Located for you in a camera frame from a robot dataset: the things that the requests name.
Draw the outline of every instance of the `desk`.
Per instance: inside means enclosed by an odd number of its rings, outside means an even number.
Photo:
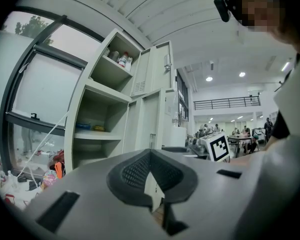
[[[235,146],[235,150],[234,150],[235,158],[238,157],[238,153],[240,151],[240,149],[238,149],[240,141],[245,141],[245,140],[250,140],[251,145],[252,145],[252,137],[244,137],[244,136],[236,136],[236,135],[230,135],[228,137],[228,141],[236,141],[236,146]]]

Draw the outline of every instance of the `laboratory room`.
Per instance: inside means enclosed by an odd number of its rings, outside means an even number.
[[[300,0],[0,1],[5,238],[300,237]]]

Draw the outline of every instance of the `gray plastic surface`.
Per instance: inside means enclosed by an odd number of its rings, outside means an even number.
[[[251,239],[282,212],[300,189],[300,137],[279,141],[252,155],[249,166],[193,159],[158,150],[192,168],[198,186],[190,198],[172,204],[175,219],[188,226],[169,236],[146,207],[127,205],[109,190],[106,177],[118,163],[140,151],[81,166],[44,190],[25,210],[37,220],[65,191],[80,195],[56,231],[74,239]],[[239,179],[220,170],[242,173]]]

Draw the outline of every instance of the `person with headset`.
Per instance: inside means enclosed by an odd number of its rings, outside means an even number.
[[[300,4],[291,0],[214,0],[221,19],[228,22],[230,13],[250,30],[267,32],[281,43],[290,44],[300,60]],[[289,135],[288,127],[281,113],[278,113],[272,136],[266,144],[266,151],[277,140]]]

